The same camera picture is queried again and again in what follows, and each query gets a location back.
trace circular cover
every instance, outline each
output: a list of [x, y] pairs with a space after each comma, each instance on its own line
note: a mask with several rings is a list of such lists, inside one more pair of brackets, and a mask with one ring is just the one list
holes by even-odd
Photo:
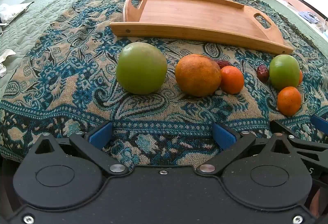
[[22, 164], [14, 175], [16, 193], [26, 203], [44, 209], [62, 209], [94, 196], [102, 173], [92, 162], [73, 156], [49, 155]]
[[293, 158], [284, 154], [274, 159], [259, 154], [237, 160], [225, 169], [222, 180], [239, 201], [266, 209], [303, 202], [312, 186], [307, 169], [303, 170]]

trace blue gripper pad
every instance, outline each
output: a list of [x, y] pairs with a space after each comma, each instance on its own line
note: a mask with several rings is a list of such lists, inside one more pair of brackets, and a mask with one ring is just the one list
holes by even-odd
[[89, 143], [98, 149], [103, 149], [105, 145], [112, 139], [113, 136], [113, 125], [107, 123], [104, 127], [96, 131], [89, 138]]
[[223, 149], [226, 150], [230, 146], [232, 146], [235, 142], [237, 142], [236, 136], [232, 133], [225, 130], [223, 127], [218, 125], [217, 123], [213, 123], [212, 126], [212, 136], [214, 141]]
[[328, 121], [317, 116], [313, 115], [311, 117], [311, 123], [314, 125], [314, 127], [320, 131], [322, 131], [324, 134], [328, 135]]

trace white tissue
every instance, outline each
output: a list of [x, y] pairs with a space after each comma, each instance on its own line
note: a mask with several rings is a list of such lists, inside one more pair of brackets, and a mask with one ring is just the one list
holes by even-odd
[[16, 52], [11, 49], [6, 49], [0, 56], [0, 77], [3, 77], [7, 73], [6, 67], [2, 64], [8, 56], [15, 55]]

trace red date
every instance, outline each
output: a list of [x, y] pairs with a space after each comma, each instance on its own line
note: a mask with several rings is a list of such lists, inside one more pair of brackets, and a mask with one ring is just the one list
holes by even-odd
[[258, 66], [257, 70], [256, 70], [256, 74], [257, 74], [258, 79], [262, 83], [266, 83], [269, 79], [269, 70], [268, 70], [267, 66], [265, 66], [265, 65]]
[[220, 66], [220, 69], [222, 69], [225, 66], [231, 66], [231, 63], [224, 59], [218, 59], [216, 60], [216, 63]]

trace green apple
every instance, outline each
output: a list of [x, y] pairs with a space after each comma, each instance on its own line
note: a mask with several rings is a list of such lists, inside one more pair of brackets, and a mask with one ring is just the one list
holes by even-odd
[[146, 95], [160, 89], [166, 72], [166, 57], [159, 49], [147, 43], [135, 42], [122, 48], [116, 79], [126, 91]]
[[285, 87], [298, 86], [300, 66], [290, 55], [278, 55], [271, 60], [269, 67], [270, 82], [278, 91]]

